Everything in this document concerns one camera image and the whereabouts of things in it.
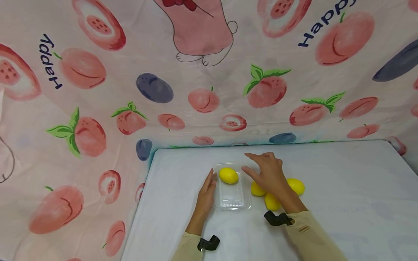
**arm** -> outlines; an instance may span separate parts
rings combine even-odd
[[[286,231],[297,246],[303,260],[347,261],[338,246],[290,188],[283,174],[282,160],[276,159],[272,152],[262,155],[246,153],[245,155],[259,165],[261,173],[257,174],[247,166],[243,166],[242,170],[265,191],[272,193],[282,204],[288,216],[293,219],[293,225],[286,226]]]
[[[199,191],[193,215],[171,261],[202,260],[203,252],[197,249],[197,244],[199,244],[203,226],[213,206],[213,195],[216,187],[215,179],[216,175],[213,174],[213,169],[211,169]]]

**sleeve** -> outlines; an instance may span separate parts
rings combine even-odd
[[[347,261],[310,211],[288,214],[288,217],[295,223],[286,226],[286,231],[303,261]]]
[[[171,261],[201,261],[203,253],[197,249],[200,236],[184,232]]]

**lemon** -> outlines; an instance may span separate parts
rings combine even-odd
[[[219,178],[227,184],[234,184],[238,182],[237,172],[228,167],[223,168],[219,171]]]
[[[271,193],[265,195],[264,203],[266,208],[271,211],[277,211],[282,206]]]
[[[297,179],[288,179],[288,184],[291,189],[298,194],[298,196],[302,195],[305,192],[305,186],[303,185],[302,181]]]
[[[251,184],[251,194],[253,194],[254,196],[264,196],[266,193],[266,191],[264,189],[262,189],[257,183],[255,183],[255,181],[252,182]]]

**clear plastic container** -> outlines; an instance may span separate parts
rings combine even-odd
[[[215,191],[215,208],[220,210],[249,209],[251,207],[251,183],[247,175],[241,170],[242,164],[237,162],[219,163],[214,170],[219,174],[219,171],[226,167],[235,170],[238,174],[238,182],[226,184],[218,178]]]

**black clip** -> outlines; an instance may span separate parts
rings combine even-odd
[[[200,242],[197,244],[197,249],[199,251],[202,251],[202,249],[213,251],[216,250],[220,242],[220,239],[215,235],[213,235],[209,241],[200,238]]]
[[[281,213],[279,216],[276,216],[273,212],[267,211],[266,214],[264,214],[264,217],[266,218],[267,222],[270,223],[270,225],[272,226],[281,226],[283,224],[290,226],[292,225],[293,221],[293,219],[288,217],[286,213]]]

